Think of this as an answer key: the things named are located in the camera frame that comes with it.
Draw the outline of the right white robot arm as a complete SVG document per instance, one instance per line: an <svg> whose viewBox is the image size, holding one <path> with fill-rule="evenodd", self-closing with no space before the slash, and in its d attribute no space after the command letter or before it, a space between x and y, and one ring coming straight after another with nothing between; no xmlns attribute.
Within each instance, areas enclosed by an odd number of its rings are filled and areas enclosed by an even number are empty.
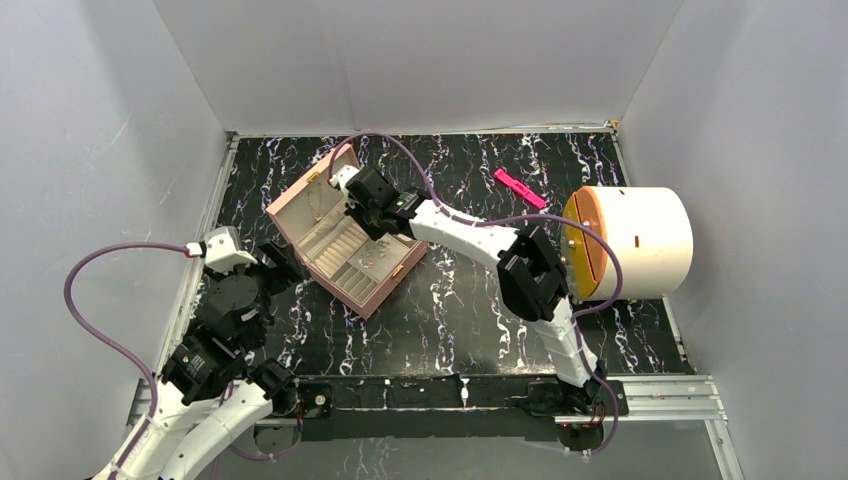
<svg viewBox="0 0 848 480"><path fill-rule="evenodd" d="M493 271L504 306L539 335L555 368L558 393L525 406L542 415L591 414L603 399L597 359L573 320L566 269L541 227L488 226L429 194L399 191L378 170L343 167L328 179L345 213L372 239L402 235L462 254Z"/></svg>

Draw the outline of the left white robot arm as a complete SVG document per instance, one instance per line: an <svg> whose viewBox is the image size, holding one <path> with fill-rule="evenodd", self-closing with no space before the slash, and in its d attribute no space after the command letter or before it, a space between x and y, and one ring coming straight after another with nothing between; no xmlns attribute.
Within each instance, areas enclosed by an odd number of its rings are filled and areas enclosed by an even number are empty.
<svg viewBox="0 0 848 480"><path fill-rule="evenodd" d="M274 358L247 360L274 323L271 298L306 277L291 245L260 250L264 260L247 257L223 273L202 247L205 299L151 384L147 412L97 478L194 479L258 420L302 415L296 375Z"/></svg>

